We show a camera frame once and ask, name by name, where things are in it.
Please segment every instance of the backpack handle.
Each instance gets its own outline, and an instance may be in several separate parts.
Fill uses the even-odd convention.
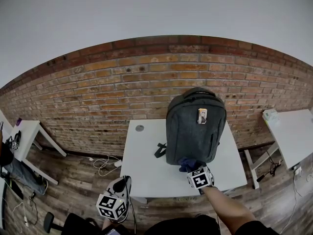
[[[215,93],[213,93],[213,92],[211,92],[211,91],[209,91],[207,89],[201,88],[201,87],[192,88],[192,89],[186,91],[182,96],[184,98],[186,98],[186,97],[188,97],[188,96],[190,96],[190,95],[192,95],[194,93],[206,93],[206,94],[209,94],[211,96],[215,96]]]

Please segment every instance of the table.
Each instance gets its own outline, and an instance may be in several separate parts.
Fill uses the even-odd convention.
[[[156,158],[158,143],[166,143],[165,119],[131,120],[121,168],[121,176],[132,178],[131,197],[146,203],[146,197],[180,197],[199,195],[191,188],[187,174],[178,165],[166,163],[165,156]],[[143,125],[138,132],[136,126]],[[236,143],[226,123],[215,159],[207,164],[215,177],[215,186],[229,190],[247,184]]]
[[[40,150],[42,150],[41,146],[35,141],[35,137],[38,132],[40,132],[49,141],[49,143],[52,144],[52,146],[64,157],[66,157],[67,154],[60,148],[60,146],[56,144],[55,141],[53,141],[49,134],[42,128],[39,120],[22,120],[19,126],[15,125],[13,127],[10,136],[14,139],[15,134],[17,134],[19,131],[21,131],[22,136],[18,150],[14,152],[14,157],[19,161],[23,161],[32,170],[57,185],[58,181],[45,174],[39,168],[35,167],[30,161],[26,159],[26,157],[32,143],[34,143]]]
[[[245,155],[251,170],[254,188],[259,188],[256,168],[264,163],[269,156],[279,150],[287,169],[292,168],[313,152],[313,116],[309,110],[280,112],[279,121],[266,121],[275,143],[256,162],[252,162],[250,153]]]

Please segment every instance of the white box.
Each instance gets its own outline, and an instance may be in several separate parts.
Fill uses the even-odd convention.
[[[278,113],[275,109],[263,111],[264,119],[268,122],[277,122],[279,120]]]
[[[200,189],[213,185],[214,178],[208,167],[203,167],[187,174],[187,179],[192,188]]]
[[[124,199],[100,194],[97,209],[101,216],[118,220],[126,211],[126,203]]]

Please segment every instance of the brick wall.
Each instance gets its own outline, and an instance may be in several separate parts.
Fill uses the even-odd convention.
[[[129,120],[164,118],[171,99],[194,86],[226,104],[237,146],[272,140],[261,117],[307,108],[312,67],[231,39],[159,36],[105,43],[57,57],[0,90],[11,124],[38,119],[67,150],[122,155]]]

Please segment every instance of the backpack strap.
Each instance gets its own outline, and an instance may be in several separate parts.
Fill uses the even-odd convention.
[[[165,144],[158,143],[158,147],[160,147],[160,148],[155,152],[155,157],[157,159],[162,157],[166,153],[166,143]]]
[[[211,92],[209,90],[206,90],[204,88],[201,88],[201,87],[192,88],[192,89],[186,91],[182,96],[184,98],[186,98],[186,97],[188,97],[188,96],[190,96],[190,95],[192,95],[194,93],[206,93],[206,94],[209,94],[211,96],[215,96],[215,93],[213,93],[213,92]]]

